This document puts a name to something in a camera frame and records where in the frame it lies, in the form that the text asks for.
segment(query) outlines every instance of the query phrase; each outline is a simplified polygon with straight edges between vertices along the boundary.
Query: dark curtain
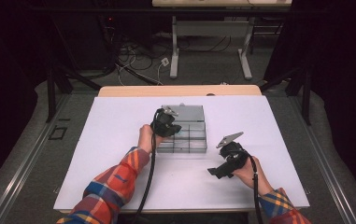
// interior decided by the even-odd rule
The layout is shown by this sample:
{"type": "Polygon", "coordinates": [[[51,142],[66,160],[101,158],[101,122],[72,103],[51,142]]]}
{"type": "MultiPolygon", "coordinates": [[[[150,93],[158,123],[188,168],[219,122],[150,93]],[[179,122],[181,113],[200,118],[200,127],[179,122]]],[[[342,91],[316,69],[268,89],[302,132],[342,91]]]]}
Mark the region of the dark curtain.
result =
{"type": "Polygon", "coordinates": [[[264,79],[312,67],[311,90],[323,99],[335,149],[356,178],[356,1],[293,0],[296,9],[328,13],[287,19],[264,79]]]}
{"type": "Polygon", "coordinates": [[[13,5],[0,1],[0,167],[32,117],[35,86],[46,79],[24,24],[13,5]]]}

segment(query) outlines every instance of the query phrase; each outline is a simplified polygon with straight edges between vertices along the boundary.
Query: desk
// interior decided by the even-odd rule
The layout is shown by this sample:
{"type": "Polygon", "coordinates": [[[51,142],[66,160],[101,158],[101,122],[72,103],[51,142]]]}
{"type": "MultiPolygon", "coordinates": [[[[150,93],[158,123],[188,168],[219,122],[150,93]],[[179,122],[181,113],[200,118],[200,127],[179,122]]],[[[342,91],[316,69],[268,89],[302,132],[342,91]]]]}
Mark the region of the desk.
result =
{"type": "MultiPolygon", "coordinates": [[[[154,7],[289,7],[291,3],[292,0],[152,0],[154,7]]],[[[178,35],[228,35],[245,37],[238,55],[245,79],[251,80],[247,52],[253,25],[254,18],[247,21],[177,21],[173,16],[170,77],[178,77],[178,35]]]]}
{"type": "MultiPolygon", "coordinates": [[[[238,132],[244,134],[236,141],[262,161],[270,183],[283,186],[295,206],[309,206],[271,108],[256,86],[153,86],[99,91],[54,209],[69,212],[90,181],[135,146],[139,128],[151,122],[157,108],[180,103],[204,107],[207,152],[185,158],[158,153],[144,213],[254,210],[252,189],[236,177],[218,179],[207,171],[224,162],[216,148],[223,136],[238,132]],[[276,168],[275,161],[284,165],[276,168]]],[[[137,210],[149,171],[148,164],[123,213],[137,210]]]]}

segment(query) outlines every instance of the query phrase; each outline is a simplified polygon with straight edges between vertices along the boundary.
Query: plaid shirt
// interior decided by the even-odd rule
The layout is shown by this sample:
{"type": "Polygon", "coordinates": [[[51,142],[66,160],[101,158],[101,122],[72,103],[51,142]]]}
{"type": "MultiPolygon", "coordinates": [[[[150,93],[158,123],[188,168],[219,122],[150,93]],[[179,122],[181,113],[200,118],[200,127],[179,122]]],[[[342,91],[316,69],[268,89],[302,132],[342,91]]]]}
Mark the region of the plaid shirt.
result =
{"type": "MultiPolygon", "coordinates": [[[[149,154],[132,147],[119,165],[97,176],[84,190],[83,199],[70,214],[57,223],[117,223],[118,213],[135,190],[135,180],[149,162],[149,154]]],[[[310,223],[289,201],[283,189],[276,189],[260,198],[270,223],[310,223]]]]}
{"type": "Polygon", "coordinates": [[[265,214],[272,224],[310,223],[293,206],[284,189],[275,189],[259,199],[265,214]]]}

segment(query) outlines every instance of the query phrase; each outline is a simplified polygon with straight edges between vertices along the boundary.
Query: white tabletop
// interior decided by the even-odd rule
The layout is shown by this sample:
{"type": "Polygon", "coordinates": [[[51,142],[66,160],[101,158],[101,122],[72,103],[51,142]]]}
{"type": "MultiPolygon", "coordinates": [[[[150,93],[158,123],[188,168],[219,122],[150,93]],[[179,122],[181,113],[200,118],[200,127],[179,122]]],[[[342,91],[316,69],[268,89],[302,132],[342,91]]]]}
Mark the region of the white tabletop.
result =
{"type": "MultiPolygon", "coordinates": [[[[206,154],[158,153],[143,212],[254,209],[252,189],[235,176],[218,179],[207,171],[224,163],[216,148],[223,136],[238,132],[244,134],[236,142],[260,159],[271,185],[283,187],[295,206],[309,206],[267,99],[233,95],[95,98],[54,209],[71,210],[95,176],[118,164],[129,148],[136,146],[139,128],[151,123],[156,109],[180,103],[204,107],[206,154]]],[[[122,212],[137,210],[149,171],[150,163],[122,212]]]]}
{"type": "Polygon", "coordinates": [[[152,0],[154,7],[285,7],[292,0],[152,0]]]}

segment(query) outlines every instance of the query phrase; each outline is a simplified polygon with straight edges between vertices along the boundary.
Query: right hand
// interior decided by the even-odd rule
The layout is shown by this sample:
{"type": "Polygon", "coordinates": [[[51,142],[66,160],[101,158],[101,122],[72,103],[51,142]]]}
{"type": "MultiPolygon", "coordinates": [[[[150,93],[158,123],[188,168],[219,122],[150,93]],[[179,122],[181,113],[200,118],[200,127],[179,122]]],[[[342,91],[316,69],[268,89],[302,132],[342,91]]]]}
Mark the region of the right hand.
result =
{"type": "MultiPolygon", "coordinates": [[[[262,166],[260,165],[259,159],[256,157],[252,157],[253,160],[256,162],[257,174],[258,174],[258,190],[260,196],[263,196],[274,189],[271,187],[270,183],[268,182],[267,178],[265,177],[264,171],[262,166]]],[[[250,158],[247,158],[247,162],[242,168],[236,169],[232,172],[233,175],[236,175],[244,182],[245,185],[253,189],[253,168],[251,165],[250,158]]]]}

